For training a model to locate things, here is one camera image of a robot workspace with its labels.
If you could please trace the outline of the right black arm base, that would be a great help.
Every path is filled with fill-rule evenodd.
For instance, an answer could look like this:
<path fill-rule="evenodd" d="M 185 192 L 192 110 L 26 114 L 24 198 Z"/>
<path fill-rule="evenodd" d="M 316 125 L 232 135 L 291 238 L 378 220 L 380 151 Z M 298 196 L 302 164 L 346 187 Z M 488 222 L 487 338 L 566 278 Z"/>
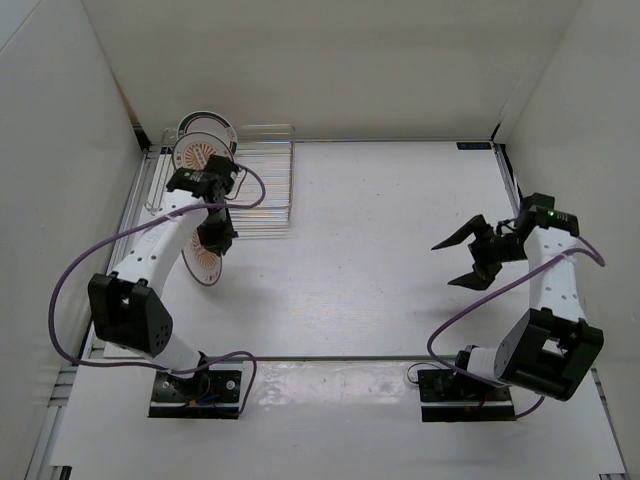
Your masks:
<path fill-rule="evenodd" d="M 424 423 L 514 421 L 510 389 L 468 379 L 445 369 L 417 371 Z"/>

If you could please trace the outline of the green rimmed white plate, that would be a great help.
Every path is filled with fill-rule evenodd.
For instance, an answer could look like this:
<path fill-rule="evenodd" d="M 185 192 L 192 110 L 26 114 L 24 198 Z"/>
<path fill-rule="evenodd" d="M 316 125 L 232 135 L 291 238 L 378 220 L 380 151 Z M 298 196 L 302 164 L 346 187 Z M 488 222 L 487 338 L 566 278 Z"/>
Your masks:
<path fill-rule="evenodd" d="M 223 140 L 232 153 L 238 148 L 234 127 L 223 116 L 211 111 L 195 111 L 187 114 L 178 124 L 177 136 L 189 133 L 208 133 Z"/>

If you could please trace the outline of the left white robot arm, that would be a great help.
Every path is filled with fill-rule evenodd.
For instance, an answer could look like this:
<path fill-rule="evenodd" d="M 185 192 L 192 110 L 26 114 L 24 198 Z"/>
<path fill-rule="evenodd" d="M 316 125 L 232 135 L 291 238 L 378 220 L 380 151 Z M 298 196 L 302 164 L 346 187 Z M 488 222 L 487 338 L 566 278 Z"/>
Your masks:
<path fill-rule="evenodd" d="M 175 388 L 188 400 L 206 395 L 210 377 L 197 367 L 202 355 L 174 332 L 161 294 L 192 238 L 217 257 L 231 247 L 237 233 L 225 196 L 238 173 L 233 160 L 219 155 L 210 156 L 202 170 L 176 170 L 167 184 L 160 223 L 141 233 L 133 252 L 110 274 L 96 274 L 88 284 L 97 337 L 178 371 Z"/>

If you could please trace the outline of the orange sunburst plate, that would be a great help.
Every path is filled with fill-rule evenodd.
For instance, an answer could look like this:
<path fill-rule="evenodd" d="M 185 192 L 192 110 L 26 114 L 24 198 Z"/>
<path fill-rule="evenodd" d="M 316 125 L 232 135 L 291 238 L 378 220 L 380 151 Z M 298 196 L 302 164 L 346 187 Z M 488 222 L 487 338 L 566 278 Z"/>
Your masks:
<path fill-rule="evenodd" d="M 201 245 L 196 231 L 184 245 L 181 255 L 184 266 L 198 284 L 212 287 L 219 281 L 223 268 L 222 258 Z"/>
<path fill-rule="evenodd" d="M 234 182 L 239 173 L 230 147 L 219 137 L 203 132 L 180 137 L 172 149 L 175 170 L 205 171 Z"/>

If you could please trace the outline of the orange sunburst plate front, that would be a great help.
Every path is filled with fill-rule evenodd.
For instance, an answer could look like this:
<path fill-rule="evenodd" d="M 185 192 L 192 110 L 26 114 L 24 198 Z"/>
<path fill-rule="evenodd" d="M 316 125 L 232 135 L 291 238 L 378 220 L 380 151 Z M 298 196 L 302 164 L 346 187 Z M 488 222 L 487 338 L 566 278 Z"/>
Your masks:
<path fill-rule="evenodd" d="M 212 287 L 219 281 L 223 268 L 222 258 L 201 245 L 196 231 L 184 245 L 181 255 L 184 266 L 198 284 Z"/>

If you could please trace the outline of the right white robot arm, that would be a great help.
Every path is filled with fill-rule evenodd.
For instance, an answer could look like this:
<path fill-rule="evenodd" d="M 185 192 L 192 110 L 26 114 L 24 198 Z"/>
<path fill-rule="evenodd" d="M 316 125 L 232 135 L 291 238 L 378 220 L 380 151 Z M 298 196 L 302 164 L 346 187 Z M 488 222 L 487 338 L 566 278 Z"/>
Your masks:
<path fill-rule="evenodd" d="M 603 331 L 588 324 L 582 308 L 574 258 L 583 254 L 599 266 L 605 261 L 581 237 L 578 218 L 556 209 L 553 197 L 534 193 L 522 199 L 515 218 L 490 225 L 476 215 L 436 247 L 461 243 L 467 243 L 473 265 L 451 280 L 453 286 L 485 291 L 509 262 L 525 261 L 529 271 L 454 315 L 439 333 L 523 283 L 529 285 L 529 306 L 496 347 L 469 345 L 446 365 L 452 393 L 470 400 L 486 384 L 569 400 L 604 345 Z"/>

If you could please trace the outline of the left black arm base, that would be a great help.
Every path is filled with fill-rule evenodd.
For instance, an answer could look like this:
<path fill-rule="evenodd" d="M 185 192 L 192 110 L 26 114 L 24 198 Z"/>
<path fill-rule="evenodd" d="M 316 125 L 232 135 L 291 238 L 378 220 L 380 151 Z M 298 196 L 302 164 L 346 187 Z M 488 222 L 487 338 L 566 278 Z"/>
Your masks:
<path fill-rule="evenodd" d="M 216 364 L 191 378 L 157 373 L 151 389 L 152 419 L 236 420 L 248 380 L 241 361 Z"/>

